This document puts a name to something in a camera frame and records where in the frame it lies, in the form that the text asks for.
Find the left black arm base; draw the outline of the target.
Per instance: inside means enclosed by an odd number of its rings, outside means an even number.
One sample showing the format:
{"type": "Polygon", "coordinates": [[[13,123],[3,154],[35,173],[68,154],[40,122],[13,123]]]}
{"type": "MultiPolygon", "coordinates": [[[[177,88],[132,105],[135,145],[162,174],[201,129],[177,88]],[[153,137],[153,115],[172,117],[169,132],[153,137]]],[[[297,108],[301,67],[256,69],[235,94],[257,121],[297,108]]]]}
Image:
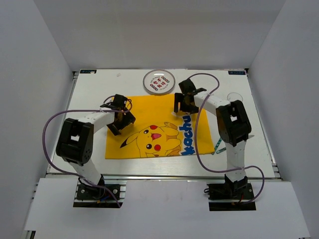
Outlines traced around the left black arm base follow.
{"type": "MultiPolygon", "coordinates": [[[[126,185],[115,181],[105,181],[108,188],[119,204],[122,205],[125,198],[126,185]]],[[[105,189],[92,187],[78,180],[73,207],[75,208],[115,208],[119,206],[113,196],[105,189]]]]}

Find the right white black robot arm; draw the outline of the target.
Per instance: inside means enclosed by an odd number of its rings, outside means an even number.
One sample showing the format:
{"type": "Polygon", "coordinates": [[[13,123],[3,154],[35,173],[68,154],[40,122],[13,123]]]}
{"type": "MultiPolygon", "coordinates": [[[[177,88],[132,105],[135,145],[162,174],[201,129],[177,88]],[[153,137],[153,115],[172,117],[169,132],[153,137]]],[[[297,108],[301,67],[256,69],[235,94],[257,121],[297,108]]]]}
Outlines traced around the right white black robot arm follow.
{"type": "Polygon", "coordinates": [[[243,103],[223,100],[204,88],[197,89],[191,79],[178,85],[181,92],[174,96],[174,112],[198,114],[206,110],[216,116],[219,135],[226,145],[225,192],[232,199],[238,198],[248,183],[244,154],[252,130],[243,103]]]}

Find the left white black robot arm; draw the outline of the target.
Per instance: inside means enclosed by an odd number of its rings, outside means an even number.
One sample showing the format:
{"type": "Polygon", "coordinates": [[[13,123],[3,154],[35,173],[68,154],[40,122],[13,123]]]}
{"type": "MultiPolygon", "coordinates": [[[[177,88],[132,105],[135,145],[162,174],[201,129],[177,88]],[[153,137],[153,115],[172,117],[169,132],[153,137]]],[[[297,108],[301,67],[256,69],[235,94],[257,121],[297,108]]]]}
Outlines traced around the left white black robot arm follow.
{"type": "Polygon", "coordinates": [[[80,119],[67,118],[58,139],[56,154],[68,162],[79,175],[79,182],[95,199],[105,194],[103,176],[96,169],[93,154],[94,134],[108,127],[114,136],[133,124],[136,118],[127,106],[132,101],[122,95],[112,96],[112,101],[104,101],[100,109],[80,119]]]}

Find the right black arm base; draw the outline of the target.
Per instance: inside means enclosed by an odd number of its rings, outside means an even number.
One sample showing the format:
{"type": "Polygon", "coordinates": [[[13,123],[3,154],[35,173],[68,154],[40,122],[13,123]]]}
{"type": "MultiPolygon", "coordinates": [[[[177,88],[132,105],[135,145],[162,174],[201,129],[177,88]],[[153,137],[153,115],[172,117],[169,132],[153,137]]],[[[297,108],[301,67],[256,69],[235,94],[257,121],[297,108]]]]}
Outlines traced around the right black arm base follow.
{"type": "Polygon", "coordinates": [[[256,210],[255,202],[248,203],[254,198],[250,183],[235,196],[231,195],[224,186],[224,184],[207,184],[207,187],[203,190],[204,194],[208,196],[209,210],[211,212],[256,210]]]}

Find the yellow Pikachu cloth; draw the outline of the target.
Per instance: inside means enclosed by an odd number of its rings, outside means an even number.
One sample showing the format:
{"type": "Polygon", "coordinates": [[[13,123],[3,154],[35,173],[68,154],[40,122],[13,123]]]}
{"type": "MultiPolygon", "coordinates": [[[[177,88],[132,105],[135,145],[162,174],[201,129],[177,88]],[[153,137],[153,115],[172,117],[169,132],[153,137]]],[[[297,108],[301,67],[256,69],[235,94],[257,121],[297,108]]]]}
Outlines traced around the yellow Pikachu cloth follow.
{"type": "Polygon", "coordinates": [[[174,95],[130,96],[136,118],[114,136],[106,137],[105,159],[132,159],[209,154],[214,151],[206,111],[173,111],[174,95]]]}

